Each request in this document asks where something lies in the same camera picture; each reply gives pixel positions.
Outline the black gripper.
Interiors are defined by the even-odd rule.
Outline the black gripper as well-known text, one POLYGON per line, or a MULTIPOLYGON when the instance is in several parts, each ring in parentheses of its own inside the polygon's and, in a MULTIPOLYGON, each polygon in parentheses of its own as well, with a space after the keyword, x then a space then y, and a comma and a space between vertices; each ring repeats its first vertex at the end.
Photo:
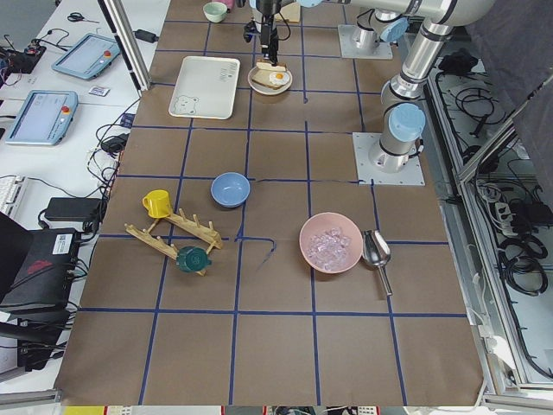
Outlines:
POLYGON ((243 37, 246 42, 250 42, 254 35, 260 37, 262 54, 267 54, 270 64, 276 66, 278 64, 278 33, 274 16, 262 16, 260 23, 252 18, 244 26, 243 37))

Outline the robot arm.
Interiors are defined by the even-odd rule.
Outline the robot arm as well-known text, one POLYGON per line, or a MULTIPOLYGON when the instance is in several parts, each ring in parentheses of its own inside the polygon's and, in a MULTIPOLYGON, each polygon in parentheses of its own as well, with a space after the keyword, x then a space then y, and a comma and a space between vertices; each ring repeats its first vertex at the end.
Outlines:
POLYGON ((443 45, 454 28, 478 21, 494 2, 352 1, 351 4, 368 13, 368 27, 385 42, 401 37, 407 17, 423 19, 400 72, 383 87, 384 131, 368 152, 369 161, 377 169, 395 174, 404 168, 423 133, 426 118, 413 102, 420 97, 443 45))
MULTIPOLYGON (((278 45, 283 40, 277 33, 275 19, 283 22, 282 9, 290 1, 250 1, 252 18, 244 26, 243 37, 250 42, 259 38, 262 56, 269 67, 278 64, 278 45)), ((393 57, 391 44, 400 39, 409 26, 406 16, 399 12, 362 8, 354 25, 342 24, 338 27, 340 53, 349 59, 390 60, 393 57)))

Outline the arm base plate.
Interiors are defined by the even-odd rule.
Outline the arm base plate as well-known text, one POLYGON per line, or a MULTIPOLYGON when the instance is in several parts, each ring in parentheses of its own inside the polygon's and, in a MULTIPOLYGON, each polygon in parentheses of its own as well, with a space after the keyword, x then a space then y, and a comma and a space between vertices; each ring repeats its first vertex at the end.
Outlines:
POLYGON ((391 44, 380 41, 373 30, 354 25, 338 26, 340 52, 343 58, 366 60, 391 60, 391 44))
POLYGON ((386 153, 380 146, 380 133, 354 132, 353 150, 357 180, 361 184, 424 186, 419 156, 386 153))

